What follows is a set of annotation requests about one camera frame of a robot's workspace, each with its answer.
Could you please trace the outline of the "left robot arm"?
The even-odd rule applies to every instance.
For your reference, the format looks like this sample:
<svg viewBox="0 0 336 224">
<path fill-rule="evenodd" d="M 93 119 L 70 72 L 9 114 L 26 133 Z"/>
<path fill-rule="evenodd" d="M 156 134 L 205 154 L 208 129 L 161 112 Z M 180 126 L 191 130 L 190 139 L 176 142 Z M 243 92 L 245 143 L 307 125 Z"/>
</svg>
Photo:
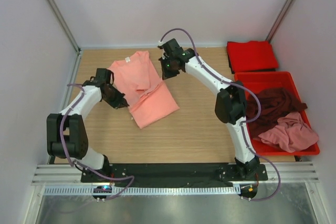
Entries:
<svg viewBox="0 0 336 224">
<path fill-rule="evenodd" d="M 78 95 L 62 111 L 49 114 L 46 120 L 48 154 L 65 158 L 71 166 L 93 169 L 93 176 L 100 182 L 106 182 L 111 177 L 111 169 L 108 158 L 89 146 L 85 119 L 94 106 L 102 101 L 114 109 L 129 106 L 125 94 L 113 83 L 114 73 L 106 68 L 98 68 L 96 75 L 83 84 L 68 84 L 79 89 Z"/>
</svg>

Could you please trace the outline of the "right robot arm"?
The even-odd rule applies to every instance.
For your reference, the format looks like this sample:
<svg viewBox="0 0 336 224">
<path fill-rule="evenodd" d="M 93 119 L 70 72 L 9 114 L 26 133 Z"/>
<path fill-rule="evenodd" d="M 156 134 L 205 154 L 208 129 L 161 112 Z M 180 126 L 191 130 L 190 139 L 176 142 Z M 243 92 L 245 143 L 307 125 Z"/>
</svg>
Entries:
<svg viewBox="0 0 336 224">
<path fill-rule="evenodd" d="M 162 79 L 176 77 L 183 71 L 199 80 L 216 96 L 215 115 L 226 125 L 233 141 L 236 173 L 243 180 L 250 179 L 260 161 L 251 145 L 246 125 L 247 101 L 243 84 L 220 75 L 194 49 L 183 49 L 176 39 L 159 42 L 158 48 L 163 51 L 159 59 Z"/>
</svg>

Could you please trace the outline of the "salmon pink t shirt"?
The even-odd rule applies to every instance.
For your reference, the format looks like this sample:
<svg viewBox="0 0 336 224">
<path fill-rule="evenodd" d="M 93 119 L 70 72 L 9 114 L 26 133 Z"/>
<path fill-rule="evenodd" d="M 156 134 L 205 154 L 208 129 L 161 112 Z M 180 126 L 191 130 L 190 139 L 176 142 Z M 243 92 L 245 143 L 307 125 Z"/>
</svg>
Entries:
<svg viewBox="0 0 336 224">
<path fill-rule="evenodd" d="M 116 60 L 109 70 L 113 72 L 114 85 L 124 93 L 129 112 L 140 129 L 180 108 L 158 75 L 148 51 L 137 51 L 130 57 Z"/>
</svg>

